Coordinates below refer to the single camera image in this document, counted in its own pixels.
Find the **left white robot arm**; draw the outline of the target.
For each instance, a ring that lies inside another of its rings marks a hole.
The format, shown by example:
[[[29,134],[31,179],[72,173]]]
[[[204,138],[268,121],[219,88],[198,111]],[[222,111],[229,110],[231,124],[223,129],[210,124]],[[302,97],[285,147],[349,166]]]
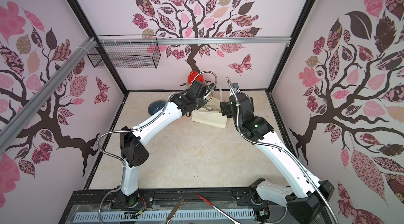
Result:
[[[193,81],[187,89],[169,96],[162,109],[143,123],[120,133],[121,157],[124,160],[121,192],[125,197],[135,197],[139,185],[141,165],[149,158],[146,145],[162,129],[184,115],[190,116],[207,104],[213,85]]]

